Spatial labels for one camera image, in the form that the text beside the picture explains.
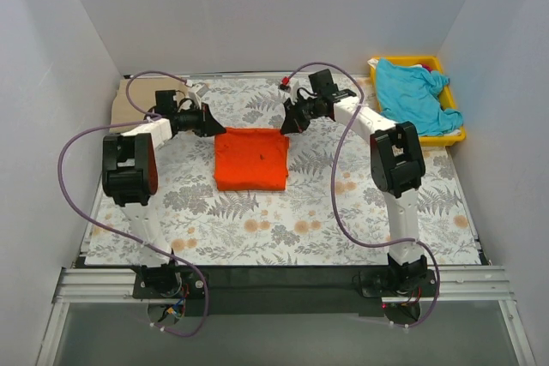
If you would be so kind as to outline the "orange t shirt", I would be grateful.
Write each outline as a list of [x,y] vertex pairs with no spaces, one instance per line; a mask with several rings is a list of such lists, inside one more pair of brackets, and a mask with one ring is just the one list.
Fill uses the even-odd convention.
[[219,191],[284,191],[288,137],[277,129],[235,129],[214,138],[214,180]]

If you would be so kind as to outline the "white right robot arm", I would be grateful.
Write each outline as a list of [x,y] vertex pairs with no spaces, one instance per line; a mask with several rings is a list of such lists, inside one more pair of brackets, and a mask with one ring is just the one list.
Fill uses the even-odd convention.
[[288,92],[281,133],[301,134],[311,121],[326,117],[354,132],[370,148],[371,178],[383,194],[389,218],[388,265],[372,281],[377,288],[394,292],[419,289],[428,274],[424,248],[419,240],[418,191],[425,175],[425,161],[415,126],[397,123],[364,103],[362,90],[339,88],[329,69],[309,76],[311,90],[285,77],[278,88]]

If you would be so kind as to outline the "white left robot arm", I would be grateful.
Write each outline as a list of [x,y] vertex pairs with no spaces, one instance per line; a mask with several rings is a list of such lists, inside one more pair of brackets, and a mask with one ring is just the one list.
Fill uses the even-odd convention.
[[202,101],[204,93],[204,87],[195,85],[177,101],[174,90],[159,90],[143,123],[103,139],[103,191],[130,221],[130,235],[142,242],[136,268],[142,286],[161,297],[178,296],[184,282],[152,205],[159,188],[155,153],[179,132],[199,137],[226,133]]

